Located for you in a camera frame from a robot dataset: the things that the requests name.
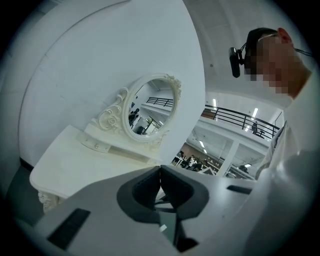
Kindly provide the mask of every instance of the white panel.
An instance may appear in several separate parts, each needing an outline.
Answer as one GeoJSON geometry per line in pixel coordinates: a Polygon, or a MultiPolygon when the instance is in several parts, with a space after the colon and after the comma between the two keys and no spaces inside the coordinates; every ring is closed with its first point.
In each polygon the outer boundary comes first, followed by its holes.
{"type": "Polygon", "coordinates": [[[12,39],[9,54],[12,56],[0,95],[1,136],[1,187],[6,193],[20,165],[18,148],[18,124],[23,97],[28,83],[45,52],[70,26],[117,0],[95,2],[68,1],[52,9],[47,15],[35,12],[26,19],[12,39]]]}
{"type": "Polygon", "coordinates": [[[82,130],[113,103],[120,88],[146,74],[174,75],[182,84],[174,129],[160,149],[165,164],[184,144],[204,108],[200,46],[182,1],[134,0],[100,10],[73,26],[46,56],[21,110],[20,153],[32,165],[67,125],[82,130]]]}

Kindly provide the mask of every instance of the ceiling light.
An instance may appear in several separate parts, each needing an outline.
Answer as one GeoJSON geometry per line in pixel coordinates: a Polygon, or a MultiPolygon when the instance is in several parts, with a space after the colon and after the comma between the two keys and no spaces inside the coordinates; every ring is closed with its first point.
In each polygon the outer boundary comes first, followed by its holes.
{"type": "Polygon", "coordinates": [[[253,111],[253,115],[252,115],[252,117],[253,117],[253,118],[255,118],[255,117],[256,117],[256,115],[257,115],[257,113],[258,113],[258,109],[257,109],[257,108],[255,108],[255,109],[254,109],[254,111],[253,111]]]}
{"type": "Polygon", "coordinates": [[[213,110],[217,110],[217,108],[216,108],[216,106],[217,106],[216,99],[214,98],[212,101],[213,101],[213,106],[214,106],[213,110]]]}

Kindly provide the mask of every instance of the carved table leg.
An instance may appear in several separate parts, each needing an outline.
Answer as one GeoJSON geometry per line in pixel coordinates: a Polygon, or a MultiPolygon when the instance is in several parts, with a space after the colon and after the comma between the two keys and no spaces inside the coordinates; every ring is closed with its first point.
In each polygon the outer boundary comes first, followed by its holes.
{"type": "Polygon", "coordinates": [[[39,201],[43,204],[43,212],[47,213],[52,210],[57,205],[61,204],[64,199],[58,197],[57,195],[39,191],[38,192],[39,201]]]}

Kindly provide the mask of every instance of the railing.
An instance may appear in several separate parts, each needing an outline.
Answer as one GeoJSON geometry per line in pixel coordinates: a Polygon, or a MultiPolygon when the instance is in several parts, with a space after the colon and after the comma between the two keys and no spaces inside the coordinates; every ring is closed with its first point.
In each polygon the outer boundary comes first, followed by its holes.
{"type": "Polygon", "coordinates": [[[153,105],[161,105],[164,107],[172,107],[174,105],[174,100],[170,98],[155,98],[150,97],[146,103],[150,103],[153,105]]]}
{"type": "Polygon", "coordinates": [[[232,123],[234,125],[240,126],[242,130],[247,129],[247,131],[251,131],[253,134],[263,139],[272,139],[277,133],[277,131],[280,129],[279,127],[271,123],[268,123],[255,117],[253,118],[251,115],[248,114],[240,113],[222,107],[214,107],[211,105],[205,106],[206,108],[201,114],[202,117],[213,119],[216,121],[225,121],[232,123]]]}

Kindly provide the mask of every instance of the ceiling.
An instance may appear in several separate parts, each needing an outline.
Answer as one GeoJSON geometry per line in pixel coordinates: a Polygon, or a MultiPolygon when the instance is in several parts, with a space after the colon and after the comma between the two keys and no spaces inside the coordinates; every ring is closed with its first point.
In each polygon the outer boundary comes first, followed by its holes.
{"type": "MultiPolygon", "coordinates": [[[[233,141],[227,137],[196,126],[190,133],[187,143],[203,152],[199,141],[203,142],[207,155],[216,159],[226,159],[233,143],[233,141]]],[[[236,167],[251,164],[252,167],[249,168],[256,168],[264,157],[263,154],[240,144],[232,160],[232,164],[236,167]]]]}
{"type": "MultiPolygon", "coordinates": [[[[308,50],[296,27],[277,6],[267,0],[184,0],[184,3],[198,35],[208,96],[212,92],[242,96],[237,101],[228,95],[217,100],[228,109],[245,113],[249,111],[246,109],[248,98],[256,100],[254,105],[264,102],[282,110],[291,103],[289,97],[276,94],[267,84],[246,78],[243,66],[240,67],[242,75],[234,78],[229,62],[229,48],[239,49],[246,42],[249,31],[259,27],[284,28],[296,48],[308,50]]],[[[304,55],[301,58],[307,67],[314,66],[312,58],[304,55]]]]}
{"type": "Polygon", "coordinates": [[[162,81],[160,79],[154,79],[150,81],[149,84],[150,83],[155,85],[155,87],[157,87],[157,89],[159,89],[160,91],[171,90],[171,86],[167,82],[162,81]]]}
{"type": "Polygon", "coordinates": [[[207,91],[205,95],[206,105],[213,106],[213,99],[216,99],[217,107],[235,110],[250,116],[254,113],[255,108],[258,108],[258,112],[255,117],[271,124],[282,112],[281,109],[273,105],[252,98],[222,92],[207,91]]]}

